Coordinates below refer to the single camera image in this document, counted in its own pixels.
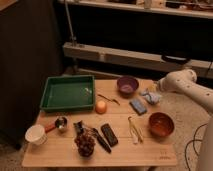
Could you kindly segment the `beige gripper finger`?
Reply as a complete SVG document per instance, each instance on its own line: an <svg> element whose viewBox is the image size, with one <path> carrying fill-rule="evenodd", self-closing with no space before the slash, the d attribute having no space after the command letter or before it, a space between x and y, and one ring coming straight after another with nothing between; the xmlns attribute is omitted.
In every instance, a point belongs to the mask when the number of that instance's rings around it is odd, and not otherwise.
<svg viewBox="0 0 213 171"><path fill-rule="evenodd" d="M149 92L156 93L157 92L157 84L153 83L148 87Z"/></svg>

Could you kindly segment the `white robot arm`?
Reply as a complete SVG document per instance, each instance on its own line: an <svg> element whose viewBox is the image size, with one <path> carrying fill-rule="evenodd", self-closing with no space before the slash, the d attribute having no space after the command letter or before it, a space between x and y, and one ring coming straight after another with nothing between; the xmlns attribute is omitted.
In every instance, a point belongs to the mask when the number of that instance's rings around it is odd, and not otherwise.
<svg viewBox="0 0 213 171"><path fill-rule="evenodd" d="M182 93L210 114L202 139L196 171L213 171L213 89L196 83L197 74L192 69L169 72L156 82L160 91Z"/></svg>

